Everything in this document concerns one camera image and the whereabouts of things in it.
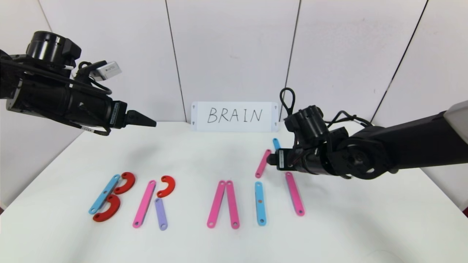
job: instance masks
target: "pink bar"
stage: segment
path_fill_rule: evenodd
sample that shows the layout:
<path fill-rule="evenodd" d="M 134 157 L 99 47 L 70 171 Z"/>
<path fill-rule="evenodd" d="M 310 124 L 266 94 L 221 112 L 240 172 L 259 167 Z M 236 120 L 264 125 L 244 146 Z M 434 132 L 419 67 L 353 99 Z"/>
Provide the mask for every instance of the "pink bar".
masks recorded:
<path fill-rule="evenodd" d="M 270 153 L 271 153 L 270 150 L 265 151 L 265 154 L 263 155 L 262 161 L 258 165 L 257 171 L 255 172 L 255 177 L 257 177 L 257 178 L 262 177 L 263 170 L 265 170 L 265 166 L 266 166 L 266 158 L 268 158 L 268 155 L 270 155 Z"/>
<path fill-rule="evenodd" d="M 288 183 L 289 193 L 291 194 L 292 204 L 294 205 L 294 210 L 298 216 L 303 216 L 306 211 L 302 206 L 302 201 L 300 200 L 299 191 L 297 191 L 296 182 L 294 181 L 293 174 L 291 172 L 286 172 L 286 182 Z"/>
<path fill-rule="evenodd" d="M 227 204 L 229 205 L 229 216 L 231 217 L 231 226 L 234 229 L 239 228 L 239 214 L 237 213 L 237 204 L 235 203 L 233 181 L 226 181 Z"/>
<path fill-rule="evenodd" d="M 208 216 L 208 222 L 206 225 L 209 228 L 214 228 L 216 225 L 216 220 L 218 220 L 219 209 L 221 207 L 221 202 L 223 201 L 224 189 L 226 188 L 226 182 L 221 180 L 218 183 L 218 188 L 214 194 L 213 204 L 211 205 L 210 215 Z"/>
<path fill-rule="evenodd" d="M 151 180 L 148 182 L 143 198 L 141 199 L 140 207 L 138 208 L 137 215 L 133 221 L 133 227 L 139 228 L 143 225 L 143 220 L 145 219 L 146 212 L 148 211 L 148 206 L 151 201 L 151 196 L 153 195 L 154 188 L 156 186 L 156 181 Z"/>

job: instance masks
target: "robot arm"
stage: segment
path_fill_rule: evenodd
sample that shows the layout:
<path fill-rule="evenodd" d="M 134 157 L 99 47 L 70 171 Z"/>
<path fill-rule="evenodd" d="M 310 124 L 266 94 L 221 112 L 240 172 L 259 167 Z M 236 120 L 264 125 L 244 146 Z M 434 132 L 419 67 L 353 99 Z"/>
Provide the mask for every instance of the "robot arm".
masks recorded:
<path fill-rule="evenodd" d="M 278 170 L 374 179 L 399 169 L 468 163 L 468 101 L 388 128 L 368 123 L 352 136 L 345 128 L 329 131 L 316 106 L 289 115 L 285 125 L 297 144 L 268 157 Z"/>
<path fill-rule="evenodd" d="M 112 91 L 98 83 L 121 72 L 116 62 L 81 62 L 70 79 L 80 55 L 81 48 L 70 39 L 45 31 L 34 33 L 24 55 L 0 50 L 0 99 L 7 99 L 7 110 L 105 136 L 128 124 L 156 126 L 135 110 L 126 112 L 127 104 L 113 101 L 108 97 Z"/>

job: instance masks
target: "white sign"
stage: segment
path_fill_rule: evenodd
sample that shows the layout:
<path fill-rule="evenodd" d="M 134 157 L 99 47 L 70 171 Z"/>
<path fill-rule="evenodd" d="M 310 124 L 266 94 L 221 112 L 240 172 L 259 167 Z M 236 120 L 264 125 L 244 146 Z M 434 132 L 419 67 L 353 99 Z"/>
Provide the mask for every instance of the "white sign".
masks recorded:
<path fill-rule="evenodd" d="M 194 102 L 191 127 L 201 132 L 277 132 L 275 102 Z"/>

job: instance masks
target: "red semicircle piece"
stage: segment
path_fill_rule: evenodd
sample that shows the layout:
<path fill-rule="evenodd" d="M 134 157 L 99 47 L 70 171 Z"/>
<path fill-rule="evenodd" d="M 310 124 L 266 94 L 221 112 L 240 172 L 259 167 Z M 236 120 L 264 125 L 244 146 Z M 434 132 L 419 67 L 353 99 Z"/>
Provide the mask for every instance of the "red semicircle piece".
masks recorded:
<path fill-rule="evenodd" d="M 159 198 L 163 198 L 163 197 L 168 196 L 170 193 L 172 193 L 172 191 L 174 191 L 174 188 L 176 187 L 176 182 L 175 182 L 174 178 L 172 178 L 172 177 L 170 177 L 168 175 L 165 175 L 165 176 L 161 177 L 161 181 L 164 182 L 164 183 L 168 183 L 168 187 L 166 189 L 158 191 L 156 193 L 156 196 L 159 197 Z"/>
<path fill-rule="evenodd" d="M 120 207 L 120 199 L 116 195 L 109 195 L 106 201 L 110 203 L 109 209 L 102 213 L 97 213 L 93 216 L 93 220 L 96 222 L 103 222 L 111 218 Z"/>
<path fill-rule="evenodd" d="M 124 172 L 121 177 L 122 179 L 126 179 L 127 182 L 124 185 L 116 187 L 114 189 L 114 193 L 116 195 L 125 193 L 126 191 L 130 190 L 130 188 L 132 188 L 132 186 L 135 184 L 135 176 L 132 173 Z"/>

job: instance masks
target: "white table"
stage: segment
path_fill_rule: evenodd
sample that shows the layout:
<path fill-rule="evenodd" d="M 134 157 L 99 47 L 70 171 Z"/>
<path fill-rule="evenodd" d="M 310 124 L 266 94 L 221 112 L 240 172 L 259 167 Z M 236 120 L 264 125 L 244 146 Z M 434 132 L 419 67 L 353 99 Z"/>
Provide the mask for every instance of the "white table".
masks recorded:
<path fill-rule="evenodd" d="M 360 129 L 346 127 L 350 134 Z M 0 262 L 359 263 L 378 262 L 366 260 L 376 250 L 405 263 L 468 262 L 468 219 L 419 169 L 370 181 L 294 173 L 306 209 L 298 217 L 284 173 L 268 166 L 260 179 L 268 224 L 259 226 L 254 173 L 274 137 L 282 147 L 292 145 L 284 127 L 201 133 L 186 123 L 158 123 L 109 137 L 85 132 L 0 217 Z M 136 175 L 135 185 L 120 195 L 111 219 L 94 222 L 88 209 L 110 178 L 125 171 Z M 159 230 L 153 202 L 144 224 L 133 228 L 148 181 L 157 180 L 156 193 L 167 186 L 163 175 L 176 180 L 164 198 L 168 229 Z M 226 197 L 216 227 L 206 226 L 221 179 L 234 182 L 237 230 L 229 225 Z"/>

